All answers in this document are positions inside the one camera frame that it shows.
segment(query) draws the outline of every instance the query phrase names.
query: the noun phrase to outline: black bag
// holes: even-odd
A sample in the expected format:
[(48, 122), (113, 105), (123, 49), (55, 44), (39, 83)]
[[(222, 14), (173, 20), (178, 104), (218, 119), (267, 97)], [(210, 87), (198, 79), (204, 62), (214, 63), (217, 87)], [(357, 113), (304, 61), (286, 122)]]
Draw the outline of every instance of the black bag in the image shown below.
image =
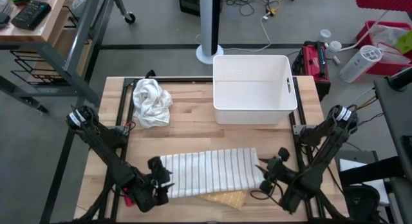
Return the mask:
[(379, 192), (369, 185), (351, 185), (343, 188), (349, 215), (355, 221), (379, 222)]

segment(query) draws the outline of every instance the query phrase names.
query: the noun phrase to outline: chair wheel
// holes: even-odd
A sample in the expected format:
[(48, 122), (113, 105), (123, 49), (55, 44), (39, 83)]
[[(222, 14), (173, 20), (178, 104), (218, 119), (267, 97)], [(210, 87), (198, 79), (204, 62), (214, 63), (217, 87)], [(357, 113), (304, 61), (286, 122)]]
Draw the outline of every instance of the chair wheel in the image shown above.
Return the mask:
[(126, 14), (126, 16), (124, 16), (124, 20), (125, 20), (125, 22), (126, 22), (127, 24), (133, 24), (133, 23), (136, 21), (136, 17), (135, 17), (135, 15), (133, 15), (133, 13), (128, 12), (128, 13)]

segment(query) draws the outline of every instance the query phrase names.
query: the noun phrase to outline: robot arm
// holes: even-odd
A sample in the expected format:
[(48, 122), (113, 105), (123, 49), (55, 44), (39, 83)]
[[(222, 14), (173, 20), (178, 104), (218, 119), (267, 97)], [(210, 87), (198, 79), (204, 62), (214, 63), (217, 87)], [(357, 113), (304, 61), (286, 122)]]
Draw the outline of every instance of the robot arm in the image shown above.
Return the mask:
[(107, 165), (114, 184), (130, 197), (142, 212), (168, 202), (167, 189), (161, 185), (170, 181), (170, 174), (159, 157), (148, 161), (151, 174), (143, 174), (136, 167), (121, 160), (115, 150), (124, 147), (126, 136), (119, 129), (108, 129), (98, 121), (90, 107), (73, 109), (67, 116), (69, 128), (86, 142)]
[(337, 212), (335, 207), (327, 200), (321, 191), (323, 172), (335, 157), (337, 151), (342, 147), (349, 136), (356, 132), (358, 118), (355, 111), (342, 106), (333, 107), (324, 122), (316, 127), (303, 127), (298, 134), (301, 146), (309, 145), (316, 147), (321, 139), (326, 137), (314, 160), (303, 172), (295, 172), (283, 165), (288, 160), (288, 150), (281, 148), (279, 156), (271, 159), (260, 159), (267, 163), (267, 168), (257, 167), (263, 172), (265, 181), (260, 189), (270, 194), (274, 184), (279, 180), (288, 185), (285, 195), (279, 204), (288, 212), (295, 212), (301, 200), (309, 200), (315, 195), (319, 196), (322, 203), (334, 218), (344, 218)]

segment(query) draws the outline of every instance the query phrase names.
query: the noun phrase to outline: striped towel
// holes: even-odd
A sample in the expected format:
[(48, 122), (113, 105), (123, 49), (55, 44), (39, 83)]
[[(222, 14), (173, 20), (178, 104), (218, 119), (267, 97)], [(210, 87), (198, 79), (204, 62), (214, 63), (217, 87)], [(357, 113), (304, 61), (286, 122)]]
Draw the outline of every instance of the striped towel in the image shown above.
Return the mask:
[(256, 149), (226, 149), (160, 157), (173, 172), (170, 198), (255, 189), (263, 181)]

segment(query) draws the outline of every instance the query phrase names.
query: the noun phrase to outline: white cup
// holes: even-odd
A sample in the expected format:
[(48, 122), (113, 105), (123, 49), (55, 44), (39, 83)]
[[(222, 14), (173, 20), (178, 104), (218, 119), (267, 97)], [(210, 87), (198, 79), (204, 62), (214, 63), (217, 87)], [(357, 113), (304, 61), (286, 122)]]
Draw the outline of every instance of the white cup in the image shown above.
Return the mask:
[(326, 49), (326, 59), (332, 60), (336, 53), (342, 48), (342, 44), (339, 41), (332, 41), (329, 43), (328, 48)]
[(332, 36), (329, 30), (321, 30), (319, 34), (319, 41), (328, 42), (328, 39)]

